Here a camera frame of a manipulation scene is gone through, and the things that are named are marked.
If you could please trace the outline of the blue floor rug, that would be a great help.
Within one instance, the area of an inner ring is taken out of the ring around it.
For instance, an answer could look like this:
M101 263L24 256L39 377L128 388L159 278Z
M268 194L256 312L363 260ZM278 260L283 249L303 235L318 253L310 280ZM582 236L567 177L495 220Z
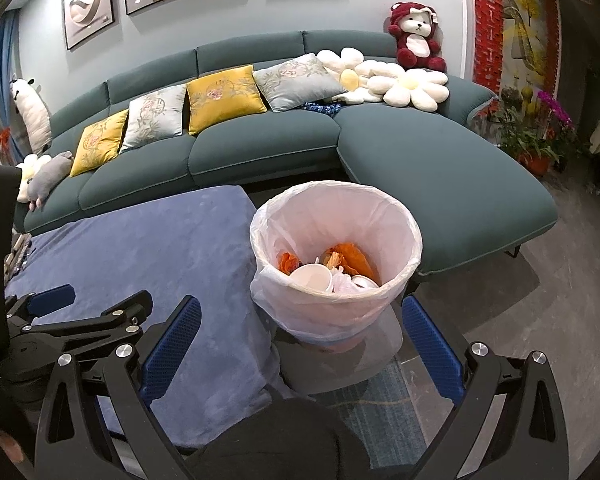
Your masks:
M400 363L358 384L314 394L361 439L373 468L415 465L426 451Z

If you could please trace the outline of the red monkey plush toy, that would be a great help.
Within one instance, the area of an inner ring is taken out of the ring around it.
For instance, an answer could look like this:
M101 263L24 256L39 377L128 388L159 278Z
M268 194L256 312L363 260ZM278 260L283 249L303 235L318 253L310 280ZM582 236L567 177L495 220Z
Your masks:
M446 72L441 47L434 35L438 14L417 2L396 2L391 7L388 33L396 40L396 60L406 70L426 68Z

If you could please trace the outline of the white plush alpaca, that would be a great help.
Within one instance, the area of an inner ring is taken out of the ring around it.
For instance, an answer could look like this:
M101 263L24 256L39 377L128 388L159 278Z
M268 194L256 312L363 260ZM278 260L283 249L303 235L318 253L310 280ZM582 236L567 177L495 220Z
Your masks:
M10 92L12 99L20 115L33 154L41 154L52 142L52 129L50 128L50 114L34 88L34 80L24 80L14 78L10 82Z

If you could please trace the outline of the orange plastic bag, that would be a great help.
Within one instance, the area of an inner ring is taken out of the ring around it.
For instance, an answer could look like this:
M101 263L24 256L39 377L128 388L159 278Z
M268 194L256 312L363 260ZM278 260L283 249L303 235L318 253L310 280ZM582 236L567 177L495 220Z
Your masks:
M318 262L329 269L337 266L343 267L343 272L351 276L364 275L379 283L379 274L376 266L353 243L340 243L327 248L319 257Z
M277 269L285 275L290 275L300 266L300 259L292 252L283 252L278 258Z

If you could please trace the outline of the right yellow cushion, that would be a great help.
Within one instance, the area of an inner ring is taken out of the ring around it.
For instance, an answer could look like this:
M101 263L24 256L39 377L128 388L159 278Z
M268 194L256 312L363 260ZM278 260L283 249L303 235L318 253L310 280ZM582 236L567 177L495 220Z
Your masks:
M186 91L189 100L188 133L191 136L219 122L266 112L251 65L191 80L186 84Z

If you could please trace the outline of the pale embroidered cushion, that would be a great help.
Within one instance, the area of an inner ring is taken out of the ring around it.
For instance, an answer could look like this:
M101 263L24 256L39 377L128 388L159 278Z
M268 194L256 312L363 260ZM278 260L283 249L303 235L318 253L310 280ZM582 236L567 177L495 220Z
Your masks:
M132 100L120 152L180 136L185 96L186 84L176 84Z
M330 99L346 92L313 53L256 70L253 78L274 113L293 110L306 102Z

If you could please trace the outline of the white flower cushion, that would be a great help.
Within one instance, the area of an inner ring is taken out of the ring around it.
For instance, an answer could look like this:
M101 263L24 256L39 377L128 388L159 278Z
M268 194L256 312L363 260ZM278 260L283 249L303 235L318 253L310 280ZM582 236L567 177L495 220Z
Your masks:
M433 113L449 99L449 77L435 70L410 68L396 63L366 58L355 48L343 48L339 54L321 50L317 58L346 92L329 101L356 105L380 103L393 107L412 107Z
M18 203L26 204L29 201L28 186L30 181L35 177L40 169L51 160L52 158L50 155L38 156L35 154L30 154L23 159L23 162L20 162L20 164L17 165L22 172L19 193L17 197Z

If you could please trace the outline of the red wall decoration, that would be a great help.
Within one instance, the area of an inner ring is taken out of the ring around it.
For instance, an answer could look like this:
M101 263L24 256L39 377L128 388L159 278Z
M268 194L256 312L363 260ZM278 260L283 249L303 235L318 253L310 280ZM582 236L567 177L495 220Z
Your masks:
M474 81L499 94L503 67L503 0L474 0Z

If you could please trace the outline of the trash bin with white liner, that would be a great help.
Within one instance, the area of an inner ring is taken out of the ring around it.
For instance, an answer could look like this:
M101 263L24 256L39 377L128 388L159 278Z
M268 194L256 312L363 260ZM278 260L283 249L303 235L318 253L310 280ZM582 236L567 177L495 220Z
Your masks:
M316 181L254 214L253 301L314 347L356 344L403 292L422 258L422 233L402 203L372 186Z

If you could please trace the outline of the left framed picture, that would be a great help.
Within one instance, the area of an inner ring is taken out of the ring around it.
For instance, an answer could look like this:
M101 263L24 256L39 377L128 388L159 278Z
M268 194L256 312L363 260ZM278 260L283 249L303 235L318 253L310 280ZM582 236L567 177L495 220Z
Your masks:
M65 42L69 51L114 24L112 0L62 0Z

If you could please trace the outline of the white paper towel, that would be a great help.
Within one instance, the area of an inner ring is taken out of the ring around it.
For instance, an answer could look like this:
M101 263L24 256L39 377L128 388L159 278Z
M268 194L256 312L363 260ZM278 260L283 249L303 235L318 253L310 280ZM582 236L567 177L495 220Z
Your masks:
M342 266L337 266L330 270L332 274L332 291L339 295L353 295L359 294L363 291L361 287L358 287L352 276L343 272Z

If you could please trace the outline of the blue patterned cloth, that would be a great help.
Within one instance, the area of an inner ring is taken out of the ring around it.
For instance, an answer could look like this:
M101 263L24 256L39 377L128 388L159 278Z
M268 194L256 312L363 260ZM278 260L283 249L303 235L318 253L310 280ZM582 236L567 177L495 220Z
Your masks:
M323 114L330 118L334 118L342 109L342 105L340 103L323 104L319 102L305 102L301 105L301 108L308 112Z

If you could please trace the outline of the red paper cup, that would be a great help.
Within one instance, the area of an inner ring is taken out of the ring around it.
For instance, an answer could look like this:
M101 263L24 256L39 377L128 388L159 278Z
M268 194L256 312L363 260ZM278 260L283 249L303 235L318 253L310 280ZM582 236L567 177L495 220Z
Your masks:
M332 271L321 263L299 266L289 275L294 284L314 292L332 292Z
M373 280L371 280L370 278L368 278L367 276L364 276L364 275L352 276L351 283L359 289L364 289L364 290L378 289L378 285Z

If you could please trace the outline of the left pale embroidered cushion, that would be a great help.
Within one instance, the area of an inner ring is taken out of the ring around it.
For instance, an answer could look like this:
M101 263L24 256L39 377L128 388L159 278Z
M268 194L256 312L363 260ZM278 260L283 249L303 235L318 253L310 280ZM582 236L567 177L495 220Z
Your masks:
M132 100L120 152L180 136L185 96L186 84L176 84Z

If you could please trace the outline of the left white flower cushion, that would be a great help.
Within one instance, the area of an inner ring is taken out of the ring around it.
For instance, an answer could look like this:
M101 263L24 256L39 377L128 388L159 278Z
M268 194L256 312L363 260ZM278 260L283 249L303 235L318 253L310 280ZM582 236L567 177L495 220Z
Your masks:
M28 186L30 181L35 177L40 169L51 160L52 158L50 155L38 156L35 154L30 154L23 159L23 162L20 162L20 164L17 165L22 172L19 193L17 197L18 203L26 204L29 201Z

